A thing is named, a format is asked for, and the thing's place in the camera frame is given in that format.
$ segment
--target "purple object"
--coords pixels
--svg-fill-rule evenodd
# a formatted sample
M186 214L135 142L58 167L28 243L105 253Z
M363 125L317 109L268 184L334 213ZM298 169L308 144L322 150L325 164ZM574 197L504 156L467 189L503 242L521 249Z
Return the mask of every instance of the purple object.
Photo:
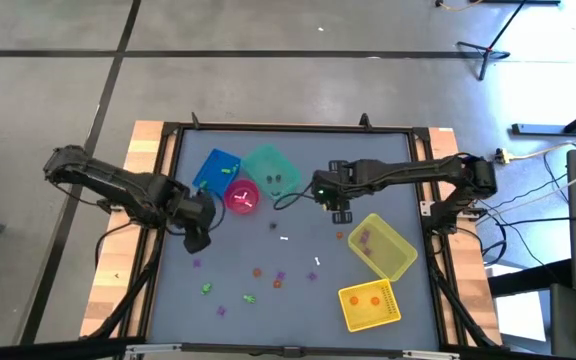
M364 230L364 232L361 233L361 239L359 240L359 242L362 244L366 244L368 242L369 237L370 237L370 231Z

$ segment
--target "white cable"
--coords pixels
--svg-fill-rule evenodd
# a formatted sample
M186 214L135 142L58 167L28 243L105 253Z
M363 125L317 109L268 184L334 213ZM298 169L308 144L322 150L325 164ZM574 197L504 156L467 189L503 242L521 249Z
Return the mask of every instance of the white cable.
M573 184L575 184L575 183L576 183L576 178L573 179L573 180L572 180L571 182L569 182L568 184L566 184L566 185L562 186L561 188L557 189L557 190L554 190L554 191L552 191L552 192L549 192L548 194L543 195L543 196L540 196L540 197L538 197L538 198L536 198L536 199L532 199L532 200L530 200L530 201L526 201L525 203L521 203L521 204L519 204L519 205L515 205L515 206L509 207L509 208L507 208L507 209L501 210L501 211L499 211L497 214L503 214L503 213L506 213L506 212L508 212L508 211L510 211L510 210L515 210L515 209L518 209L518 208L520 208L520 207L522 207L522 206L525 206L525 205L528 205L528 204L532 204L532 203L534 203L534 202L536 202L536 201L539 201L539 200L541 200L541 199L543 199L543 198L546 198L546 197L548 197L548 196L550 196L550 195L552 195L552 194L558 193L560 190L563 190L563 189L565 189L565 188L567 188L567 187L569 187L570 185L573 185Z
M576 144L576 140L575 141L566 141L565 143L561 143L561 144L549 147L547 149L539 150L535 153L528 154L528 155L521 155L521 156L509 155L508 158L510 161L529 159L531 157L539 156L543 153L547 153L548 151L556 150L556 149L559 149L561 147L564 147L566 145L571 145L571 144Z

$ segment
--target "green translucent container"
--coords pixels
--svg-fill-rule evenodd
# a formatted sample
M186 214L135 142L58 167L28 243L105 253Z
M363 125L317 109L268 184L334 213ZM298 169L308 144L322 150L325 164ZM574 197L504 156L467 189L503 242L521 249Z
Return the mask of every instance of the green translucent container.
M368 215L348 235L348 246L379 277L392 282L417 260L417 250L377 214Z
M299 170L272 145L256 148L241 161L241 167L259 190L273 200L295 192L301 182Z

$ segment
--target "blue box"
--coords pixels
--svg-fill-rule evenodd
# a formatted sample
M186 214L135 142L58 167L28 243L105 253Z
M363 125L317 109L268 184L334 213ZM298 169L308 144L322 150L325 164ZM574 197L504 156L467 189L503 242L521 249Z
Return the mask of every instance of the blue box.
M241 159L219 149L213 149L192 185L197 189L204 189L224 196L226 189L237 177Z

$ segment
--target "yellow tray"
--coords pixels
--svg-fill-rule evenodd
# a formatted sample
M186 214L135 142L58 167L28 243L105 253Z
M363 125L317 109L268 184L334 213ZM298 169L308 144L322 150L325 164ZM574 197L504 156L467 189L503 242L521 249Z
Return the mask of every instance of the yellow tray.
M397 281L417 259L417 250L379 215L368 215L348 235L348 246L382 279Z
M401 320L397 300L387 279L343 288L339 290L339 302L350 332Z

